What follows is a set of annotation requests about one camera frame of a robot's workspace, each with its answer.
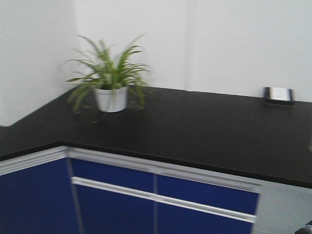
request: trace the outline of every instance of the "cabinet trim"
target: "cabinet trim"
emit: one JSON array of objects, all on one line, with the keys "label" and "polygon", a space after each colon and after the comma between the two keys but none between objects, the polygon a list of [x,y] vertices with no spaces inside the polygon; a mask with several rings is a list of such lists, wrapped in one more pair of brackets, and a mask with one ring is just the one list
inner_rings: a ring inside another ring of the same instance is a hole
[{"label": "cabinet trim", "polygon": [[0,176],[66,158],[67,147],[56,147],[0,162]]},{"label": "cabinet trim", "polygon": [[167,197],[162,195],[157,195],[149,192],[144,192],[136,189],[130,189],[118,185],[108,184],[104,182],[99,182],[95,180],[85,179],[81,177],[72,177],[72,183],[76,185],[86,186],[95,189],[106,190],[114,193],[130,195],[135,197],[140,197],[143,199],[152,200],[159,203],[164,203],[168,205],[178,206],[181,208],[186,208],[190,210],[195,210],[199,212],[209,213],[213,215],[218,215],[222,217],[232,218],[236,220],[241,220],[244,222],[255,223],[256,216],[252,214],[245,214],[242,212],[231,211],[227,209],[222,209],[218,207],[203,205],[195,202],[185,201],[173,197]]},{"label": "cabinet trim", "polygon": [[188,171],[187,167],[184,166],[151,161],[141,158],[133,158],[130,156],[121,156],[105,152],[70,148],[69,157],[84,161],[150,172],[156,175],[171,176],[200,183],[207,183],[232,189],[238,189],[252,193],[260,193],[261,188],[261,185],[255,183],[239,181],[237,179],[222,178],[220,176],[209,175],[205,172],[200,173]]}]

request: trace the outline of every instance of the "countertop edge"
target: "countertop edge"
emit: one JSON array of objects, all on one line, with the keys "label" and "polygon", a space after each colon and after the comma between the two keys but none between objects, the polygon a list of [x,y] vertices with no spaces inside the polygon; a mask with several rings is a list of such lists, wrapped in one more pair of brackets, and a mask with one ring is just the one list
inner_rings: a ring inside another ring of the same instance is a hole
[{"label": "countertop edge", "polygon": [[242,176],[242,177],[264,180],[268,182],[275,182],[275,183],[281,183],[281,184],[287,184],[287,185],[312,189],[312,183],[306,182],[306,181],[280,178],[280,177],[275,177],[275,176],[270,176],[270,175],[261,175],[261,174],[252,173],[252,172],[240,171],[240,170],[223,168],[223,167],[216,167],[212,165],[200,164],[200,163],[195,163],[195,162],[190,162],[190,161],[171,159],[171,158],[160,157],[160,156],[149,155],[149,154],[142,154],[138,152],[129,152],[125,150],[112,149],[112,148],[107,148],[107,147],[82,145],[82,144],[66,142],[66,141],[56,141],[56,142],[52,142],[49,144],[40,145],[38,147],[33,147],[33,148],[26,149],[26,150],[6,154],[0,157],[0,162],[8,160],[8,159],[13,159],[19,156],[36,153],[36,152],[40,152],[43,150],[48,150],[48,149],[59,147],[59,146],[76,147],[76,148],[81,148],[81,149],[86,149],[86,150],[95,150],[95,151],[124,155],[124,156],[132,156],[132,157],[141,158],[141,159],[148,159],[148,160],[153,160],[153,161],[158,161],[158,162],[171,163],[171,164],[176,164],[180,166],[186,166],[186,167],[203,169],[203,170],[208,170],[208,171],[213,171],[213,172],[230,174],[234,176]]}]

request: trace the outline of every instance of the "black countertop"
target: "black countertop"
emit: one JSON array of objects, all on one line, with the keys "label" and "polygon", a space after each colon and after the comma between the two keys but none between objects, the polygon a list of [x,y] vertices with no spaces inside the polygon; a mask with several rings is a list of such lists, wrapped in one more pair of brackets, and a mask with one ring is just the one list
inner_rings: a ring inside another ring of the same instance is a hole
[{"label": "black countertop", "polygon": [[[94,107],[79,115],[68,93],[0,128],[0,160],[60,145],[312,188],[312,103],[151,88],[144,110]],[[102,118],[101,123],[92,121]]]}]

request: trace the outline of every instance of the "blue drawer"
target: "blue drawer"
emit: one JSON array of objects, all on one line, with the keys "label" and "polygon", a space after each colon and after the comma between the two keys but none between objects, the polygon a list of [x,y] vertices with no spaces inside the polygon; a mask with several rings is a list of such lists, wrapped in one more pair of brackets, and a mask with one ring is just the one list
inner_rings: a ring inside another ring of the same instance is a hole
[{"label": "blue drawer", "polygon": [[71,159],[74,176],[153,192],[153,174],[101,163]]},{"label": "blue drawer", "polygon": [[157,176],[157,193],[186,201],[255,214],[259,194],[163,175]]}]

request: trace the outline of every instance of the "white flower pot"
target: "white flower pot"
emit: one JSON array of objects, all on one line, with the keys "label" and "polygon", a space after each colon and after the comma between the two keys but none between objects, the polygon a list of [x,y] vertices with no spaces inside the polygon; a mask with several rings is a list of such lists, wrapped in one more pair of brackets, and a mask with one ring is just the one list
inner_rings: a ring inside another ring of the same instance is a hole
[{"label": "white flower pot", "polygon": [[121,89],[94,90],[97,107],[103,112],[118,112],[127,107],[128,86]]}]

